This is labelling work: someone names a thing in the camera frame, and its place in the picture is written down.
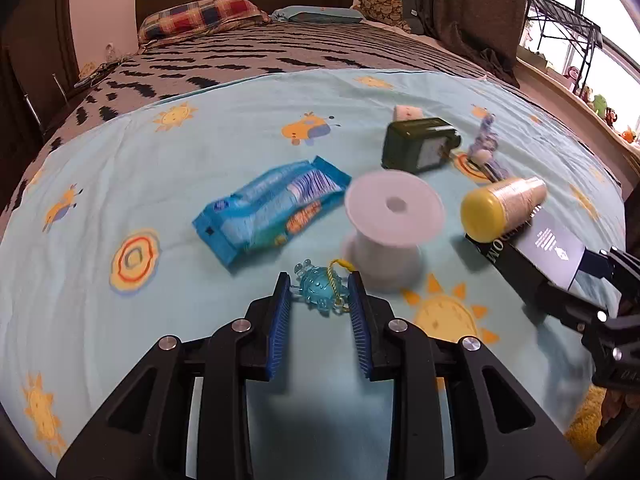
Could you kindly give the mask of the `light blue cartoon blanket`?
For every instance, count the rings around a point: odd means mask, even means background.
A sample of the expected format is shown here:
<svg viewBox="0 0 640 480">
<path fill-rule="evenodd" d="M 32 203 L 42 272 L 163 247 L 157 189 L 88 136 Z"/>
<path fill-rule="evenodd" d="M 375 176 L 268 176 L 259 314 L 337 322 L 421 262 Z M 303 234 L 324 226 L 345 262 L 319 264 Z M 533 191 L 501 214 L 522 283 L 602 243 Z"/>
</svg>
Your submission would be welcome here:
<svg viewBox="0 0 640 480">
<path fill-rule="evenodd" d="M 47 474 L 160 337 L 200 339 L 309 263 L 373 272 L 368 291 L 445 340 L 477 337 L 560 429 L 592 361 L 538 321 L 466 239 L 453 162 L 382 166 L 394 111 L 539 178 L 542 209 L 587 248 L 625 244 L 620 184 L 551 116 L 483 79 L 408 70 L 261 76 L 151 104 L 65 141 L 29 173 L 1 240 L 1 403 Z"/>
</svg>

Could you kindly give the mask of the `black white box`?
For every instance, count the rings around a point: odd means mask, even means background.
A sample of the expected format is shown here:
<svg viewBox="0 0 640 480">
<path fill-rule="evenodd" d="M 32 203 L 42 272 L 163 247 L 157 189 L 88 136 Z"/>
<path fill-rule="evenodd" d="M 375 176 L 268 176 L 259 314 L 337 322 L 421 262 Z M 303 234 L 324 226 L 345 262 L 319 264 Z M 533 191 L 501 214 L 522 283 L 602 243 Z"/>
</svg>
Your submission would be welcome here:
<svg viewBox="0 0 640 480">
<path fill-rule="evenodd" d="M 489 243 L 465 238 L 532 306 L 543 284 L 569 290 L 579 270 L 585 244 L 542 208 L 517 229 Z"/>
</svg>

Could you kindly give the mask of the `blue turtle toy keychain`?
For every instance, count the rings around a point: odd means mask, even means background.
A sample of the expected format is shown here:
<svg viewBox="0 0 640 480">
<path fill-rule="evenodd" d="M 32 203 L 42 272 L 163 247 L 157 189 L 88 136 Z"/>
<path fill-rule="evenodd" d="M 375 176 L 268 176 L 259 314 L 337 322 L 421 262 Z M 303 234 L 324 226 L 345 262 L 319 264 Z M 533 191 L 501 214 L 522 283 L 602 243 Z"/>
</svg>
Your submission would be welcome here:
<svg viewBox="0 0 640 480">
<path fill-rule="evenodd" d="M 310 259 L 305 259 L 294 266 L 293 298 L 322 316 L 348 313 L 347 282 L 349 274 L 355 271 L 352 263 L 341 258 L 333 259 L 327 266 L 315 266 Z"/>
</svg>

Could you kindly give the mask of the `teal pillow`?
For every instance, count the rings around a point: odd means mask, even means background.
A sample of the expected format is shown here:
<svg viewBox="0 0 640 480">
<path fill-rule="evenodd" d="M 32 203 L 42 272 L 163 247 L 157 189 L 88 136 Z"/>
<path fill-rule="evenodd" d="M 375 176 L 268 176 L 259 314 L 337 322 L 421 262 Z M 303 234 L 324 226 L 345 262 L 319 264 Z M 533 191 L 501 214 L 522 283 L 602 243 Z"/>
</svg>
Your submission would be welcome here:
<svg viewBox="0 0 640 480">
<path fill-rule="evenodd" d="M 357 24 L 363 15 L 354 9 L 332 8 L 332 6 L 286 6 L 272 12 L 277 22 Z"/>
</svg>

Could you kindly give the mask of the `yellow fluffy rug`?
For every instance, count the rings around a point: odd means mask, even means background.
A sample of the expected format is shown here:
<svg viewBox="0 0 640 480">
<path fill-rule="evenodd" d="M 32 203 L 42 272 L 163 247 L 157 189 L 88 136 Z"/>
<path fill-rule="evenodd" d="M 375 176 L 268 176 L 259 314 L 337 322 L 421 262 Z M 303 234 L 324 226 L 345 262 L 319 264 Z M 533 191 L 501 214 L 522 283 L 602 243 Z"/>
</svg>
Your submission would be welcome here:
<svg viewBox="0 0 640 480">
<path fill-rule="evenodd" d="M 564 436 L 584 463 L 600 450 L 597 431 L 602 420 L 608 422 L 620 412 L 620 393 L 590 386 L 584 402 Z"/>
</svg>

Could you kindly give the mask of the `dark wooden wardrobe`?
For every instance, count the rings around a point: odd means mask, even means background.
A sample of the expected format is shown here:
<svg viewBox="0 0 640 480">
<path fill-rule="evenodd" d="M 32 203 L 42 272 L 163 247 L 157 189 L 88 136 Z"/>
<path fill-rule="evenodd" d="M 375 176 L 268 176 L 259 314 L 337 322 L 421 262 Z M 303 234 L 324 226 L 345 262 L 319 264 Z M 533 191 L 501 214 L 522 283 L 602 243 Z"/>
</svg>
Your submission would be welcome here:
<svg viewBox="0 0 640 480">
<path fill-rule="evenodd" d="M 70 0 L 15 0 L 1 10 L 1 203 L 62 117 L 78 62 Z"/>
</svg>

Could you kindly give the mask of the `blue white knotted rag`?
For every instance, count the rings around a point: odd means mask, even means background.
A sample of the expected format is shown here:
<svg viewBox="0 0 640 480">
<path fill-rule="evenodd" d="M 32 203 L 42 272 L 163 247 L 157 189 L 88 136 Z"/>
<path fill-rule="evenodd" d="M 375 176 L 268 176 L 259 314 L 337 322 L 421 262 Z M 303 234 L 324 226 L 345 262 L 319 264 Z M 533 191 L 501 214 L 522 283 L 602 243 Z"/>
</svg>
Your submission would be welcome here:
<svg viewBox="0 0 640 480">
<path fill-rule="evenodd" d="M 510 174 L 501 166 L 496 159 L 498 151 L 498 136 L 492 131 L 495 121 L 494 114 L 487 114 L 480 122 L 477 136 L 466 153 L 468 159 L 474 166 L 486 176 L 491 182 L 506 180 Z"/>
</svg>

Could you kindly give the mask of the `white plastic spool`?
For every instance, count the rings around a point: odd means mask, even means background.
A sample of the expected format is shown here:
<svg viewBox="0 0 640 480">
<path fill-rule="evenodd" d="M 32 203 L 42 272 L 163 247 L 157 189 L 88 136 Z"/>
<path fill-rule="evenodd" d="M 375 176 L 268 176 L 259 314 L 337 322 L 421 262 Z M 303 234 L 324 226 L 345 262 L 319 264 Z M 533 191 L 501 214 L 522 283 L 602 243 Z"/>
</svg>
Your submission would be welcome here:
<svg viewBox="0 0 640 480">
<path fill-rule="evenodd" d="M 344 196 L 354 232 L 343 255 L 377 292 L 410 287 L 423 272 L 420 247 L 439 236 L 445 208 L 424 180 L 399 170 L 378 170 L 352 180 Z"/>
</svg>

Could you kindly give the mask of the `black metal rack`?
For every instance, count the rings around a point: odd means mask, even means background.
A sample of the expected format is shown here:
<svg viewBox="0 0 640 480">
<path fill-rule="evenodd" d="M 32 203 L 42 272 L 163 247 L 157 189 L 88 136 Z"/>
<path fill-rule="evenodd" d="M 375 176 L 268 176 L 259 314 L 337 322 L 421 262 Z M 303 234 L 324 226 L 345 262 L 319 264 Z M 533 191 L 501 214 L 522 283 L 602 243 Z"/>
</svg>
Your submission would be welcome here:
<svg viewBox="0 0 640 480">
<path fill-rule="evenodd" d="M 601 27 L 556 0 L 526 0 L 525 21 L 531 29 L 537 29 L 537 52 L 544 40 L 555 40 L 566 42 L 567 49 L 578 54 L 572 91 L 580 96 L 586 88 L 594 54 L 603 47 Z"/>
</svg>

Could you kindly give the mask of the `dark green bottle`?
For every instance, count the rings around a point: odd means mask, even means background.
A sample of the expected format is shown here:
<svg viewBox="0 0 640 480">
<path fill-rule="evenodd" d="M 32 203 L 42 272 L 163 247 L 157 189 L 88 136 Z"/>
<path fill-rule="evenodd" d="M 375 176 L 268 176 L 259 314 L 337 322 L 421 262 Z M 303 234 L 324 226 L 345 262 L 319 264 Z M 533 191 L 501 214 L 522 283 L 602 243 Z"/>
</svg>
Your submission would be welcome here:
<svg viewBox="0 0 640 480">
<path fill-rule="evenodd" d="M 391 122 L 385 133 L 381 165 L 385 169 L 422 174 L 446 164 L 461 144 L 457 130 L 442 118 Z"/>
</svg>

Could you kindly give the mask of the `smiley pattern cushion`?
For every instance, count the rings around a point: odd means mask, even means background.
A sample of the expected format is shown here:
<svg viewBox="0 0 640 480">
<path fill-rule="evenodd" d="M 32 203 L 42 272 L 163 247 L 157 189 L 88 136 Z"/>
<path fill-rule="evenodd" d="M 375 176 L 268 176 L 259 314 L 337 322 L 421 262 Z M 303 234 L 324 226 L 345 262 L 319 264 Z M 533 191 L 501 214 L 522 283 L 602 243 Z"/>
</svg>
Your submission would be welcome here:
<svg viewBox="0 0 640 480">
<path fill-rule="evenodd" d="M 416 0 L 354 0 L 352 7 L 369 21 L 396 27 L 408 34 L 424 32 Z"/>
</svg>

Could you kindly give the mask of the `grey black patterned bedspread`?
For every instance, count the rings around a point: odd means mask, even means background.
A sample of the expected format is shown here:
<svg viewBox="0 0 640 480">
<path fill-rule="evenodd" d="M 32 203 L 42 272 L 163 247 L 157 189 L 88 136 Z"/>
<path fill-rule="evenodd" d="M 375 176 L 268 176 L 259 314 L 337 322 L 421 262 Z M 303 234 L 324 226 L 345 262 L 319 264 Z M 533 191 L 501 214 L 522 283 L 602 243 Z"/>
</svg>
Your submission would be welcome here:
<svg viewBox="0 0 640 480">
<path fill-rule="evenodd" d="M 39 165 L 75 136 L 139 107 L 262 75 L 327 68 L 436 70 L 460 77 L 484 77 L 486 70 L 425 37 L 367 23 L 275 22 L 152 47 L 119 64 L 73 105 L 43 149 L 29 157 L 20 180 L 1 194 L 2 214 L 20 206 Z"/>
</svg>

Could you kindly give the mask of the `blue snack wrapper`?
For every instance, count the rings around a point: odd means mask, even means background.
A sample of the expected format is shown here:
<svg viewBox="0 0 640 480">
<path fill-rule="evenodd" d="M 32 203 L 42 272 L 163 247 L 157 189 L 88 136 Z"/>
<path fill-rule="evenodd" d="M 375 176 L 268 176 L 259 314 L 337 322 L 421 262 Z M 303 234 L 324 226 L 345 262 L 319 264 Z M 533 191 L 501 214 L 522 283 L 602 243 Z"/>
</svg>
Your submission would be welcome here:
<svg viewBox="0 0 640 480">
<path fill-rule="evenodd" d="M 343 203 L 352 177 L 324 158 L 274 167 L 234 193 L 207 204 L 192 221 L 226 268 L 288 244 Z"/>
</svg>

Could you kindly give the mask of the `plaid pillow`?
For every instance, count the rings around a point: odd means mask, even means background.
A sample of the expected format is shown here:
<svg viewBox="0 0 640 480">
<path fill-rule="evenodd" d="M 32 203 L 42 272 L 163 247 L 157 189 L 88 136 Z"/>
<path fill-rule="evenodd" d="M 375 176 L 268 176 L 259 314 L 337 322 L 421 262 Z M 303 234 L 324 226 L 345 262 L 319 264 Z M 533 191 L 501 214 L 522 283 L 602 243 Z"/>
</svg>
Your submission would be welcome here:
<svg viewBox="0 0 640 480">
<path fill-rule="evenodd" d="M 248 0 L 192 1 L 147 16 L 138 29 L 138 46 L 171 44 L 270 22 L 270 16 Z"/>
</svg>

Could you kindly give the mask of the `yellow paint bottle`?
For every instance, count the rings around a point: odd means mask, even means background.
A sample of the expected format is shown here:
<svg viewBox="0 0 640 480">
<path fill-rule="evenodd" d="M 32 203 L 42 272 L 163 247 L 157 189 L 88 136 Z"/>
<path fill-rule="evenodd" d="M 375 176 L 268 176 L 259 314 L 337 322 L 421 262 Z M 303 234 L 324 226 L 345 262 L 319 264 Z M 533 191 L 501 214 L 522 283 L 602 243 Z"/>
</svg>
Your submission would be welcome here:
<svg viewBox="0 0 640 480">
<path fill-rule="evenodd" d="M 472 240 L 490 243 L 526 223 L 546 198 L 547 185 L 537 177 L 494 182 L 464 196 L 460 220 Z"/>
</svg>

